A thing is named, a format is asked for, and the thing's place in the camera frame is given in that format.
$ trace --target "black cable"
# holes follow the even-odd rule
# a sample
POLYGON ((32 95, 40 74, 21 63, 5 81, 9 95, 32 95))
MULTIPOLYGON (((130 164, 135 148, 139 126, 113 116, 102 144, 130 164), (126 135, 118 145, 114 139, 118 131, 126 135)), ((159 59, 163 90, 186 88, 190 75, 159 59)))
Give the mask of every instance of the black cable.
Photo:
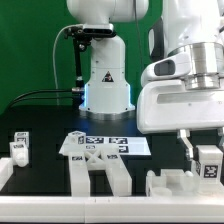
POLYGON ((71 89, 45 89, 45 90, 34 90, 28 93, 24 93, 18 97, 16 97, 13 101, 22 99, 24 97, 34 95, 34 94, 40 94, 40 93, 72 93, 71 89))
POLYGON ((137 0, 133 0, 134 2, 134 13, 135 13, 135 24, 136 24, 136 30, 138 35, 138 46, 139 46, 139 54, 140 54, 140 64, 142 71, 144 70, 143 66, 143 54, 142 54, 142 43, 141 43, 141 35, 140 35, 140 29, 138 25, 138 19, 137 19, 137 0))
POLYGON ((72 96, 62 96, 62 97, 29 97, 29 98, 22 98, 18 100, 13 100, 11 103, 8 104, 6 107, 5 111, 10 109, 14 104, 19 103, 21 101, 26 101, 26 100, 57 100, 57 99, 73 99, 74 97, 72 96))

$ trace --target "white plastic block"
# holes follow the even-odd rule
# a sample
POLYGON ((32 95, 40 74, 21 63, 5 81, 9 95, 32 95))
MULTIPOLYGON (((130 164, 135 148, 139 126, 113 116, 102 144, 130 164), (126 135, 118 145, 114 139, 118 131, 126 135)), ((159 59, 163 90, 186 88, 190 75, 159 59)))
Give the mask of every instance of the white plastic block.
POLYGON ((106 163, 106 175, 114 196, 130 196, 132 194, 132 179, 116 151, 104 150, 101 157, 106 163))
POLYGON ((197 177, 199 193, 213 194, 219 190, 222 171, 223 153, 214 145, 199 145, 199 161, 193 163, 193 170, 197 177))
POLYGON ((84 152, 70 154, 69 172, 72 197, 90 197, 90 179, 84 152))
POLYGON ((85 144, 86 143, 86 133, 81 131, 74 131, 68 134, 69 143, 74 144, 85 144))
POLYGON ((146 177, 147 196, 183 196, 193 195, 195 190, 194 175, 179 169, 161 170, 161 176, 149 171, 146 177))
POLYGON ((13 165, 26 166, 29 163, 29 153, 25 142, 10 142, 9 144, 13 165))
POLYGON ((29 148, 29 132, 15 132, 14 142, 25 142, 27 148, 29 148))
POLYGON ((5 186, 13 173, 13 164, 11 158, 0 159, 0 191, 5 186))

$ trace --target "white cube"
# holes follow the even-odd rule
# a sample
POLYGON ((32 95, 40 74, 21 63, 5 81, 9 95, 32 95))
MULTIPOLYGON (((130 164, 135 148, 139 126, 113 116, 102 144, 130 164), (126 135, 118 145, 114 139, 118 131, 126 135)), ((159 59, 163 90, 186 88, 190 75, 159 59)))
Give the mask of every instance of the white cube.
POLYGON ((26 166, 29 163, 29 153, 25 142, 10 142, 9 144, 13 165, 26 166))
POLYGON ((29 148, 29 132, 16 132, 14 142, 25 142, 26 147, 29 148))
POLYGON ((74 131, 68 134, 69 143, 74 144, 85 144, 86 143, 86 133, 81 131, 74 131))

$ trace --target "cable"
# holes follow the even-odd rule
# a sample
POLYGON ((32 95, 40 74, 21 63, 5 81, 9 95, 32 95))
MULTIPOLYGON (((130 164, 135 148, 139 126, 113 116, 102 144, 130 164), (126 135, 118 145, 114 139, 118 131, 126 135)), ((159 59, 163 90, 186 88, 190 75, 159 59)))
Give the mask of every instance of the cable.
POLYGON ((46 89, 46 90, 34 90, 32 92, 28 92, 28 93, 24 93, 18 97, 16 97, 13 101, 17 101, 20 100, 24 97, 30 96, 30 95, 34 95, 34 94, 40 94, 40 93, 72 93, 71 89, 46 89))
POLYGON ((29 97, 29 98, 25 98, 25 99, 18 99, 18 100, 12 101, 6 107, 5 111, 10 109, 14 104, 19 103, 21 101, 26 101, 26 100, 55 100, 55 99, 73 99, 73 97, 72 96, 65 96, 65 97, 29 97))
POLYGON ((142 43, 141 43, 141 35, 140 35, 140 29, 138 25, 138 19, 137 19, 137 0, 134 0, 134 13, 135 13, 135 24, 136 24, 136 30, 138 35, 138 46, 139 46, 139 54, 140 54, 140 65, 142 71, 144 70, 143 66, 143 54, 142 54, 142 43))
POLYGON ((54 82, 55 82, 55 88, 56 90, 58 90, 59 86, 58 86, 58 77, 57 77, 57 69, 56 69, 56 63, 55 63, 55 54, 56 54, 56 47, 57 47, 57 43, 59 40, 60 35, 62 34, 62 32, 64 32, 65 29, 69 29, 72 27, 80 27, 82 26, 82 24, 76 24, 76 25, 70 25, 70 26, 66 26, 64 28, 62 28, 59 33, 57 34, 55 41, 54 41, 54 47, 53 47, 53 54, 52 54, 52 58, 53 58, 53 70, 54 70, 54 82))

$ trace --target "white plastic housing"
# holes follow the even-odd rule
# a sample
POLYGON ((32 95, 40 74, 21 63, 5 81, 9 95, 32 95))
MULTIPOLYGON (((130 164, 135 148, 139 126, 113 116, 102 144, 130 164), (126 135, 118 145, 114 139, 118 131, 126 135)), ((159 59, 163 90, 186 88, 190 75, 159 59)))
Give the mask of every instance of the white plastic housing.
POLYGON ((130 104, 130 85, 125 80, 125 44, 116 36, 92 41, 91 77, 85 87, 82 111, 120 114, 135 107, 130 104), (111 81, 105 80, 110 74, 111 81))
POLYGON ((188 91, 181 80, 148 83, 138 99, 137 126, 142 133, 224 126, 224 80, 219 90, 188 91))
POLYGON ((164 0, 167 54, 189 44, 218 42, 220 16, 216 0, 164 0))
MULTIPOLYGON (((137 18, 148 10, 148 0, 137 0, 137 18)), ((135 19, 133 0, 67 0, 68 10, 81 23, 107 24, 135 19)))
POLYGON ((191 60, 191 58, 188 53, 181 52, 172 57, 168 57, 164 60, 161 60, 159 62, 155 62, 155 63, 148 65, 141 76, 142 87, 144 87, 147 83, 149 83, 151 81, 181 78, 181 77, 187 75, 191 71, 191 61, 190 60, 191 60), (156 65, 166 62, 166 61, 173 61, 175 63, 175 73, 172 75, 158 76, 155 73, 156 65))

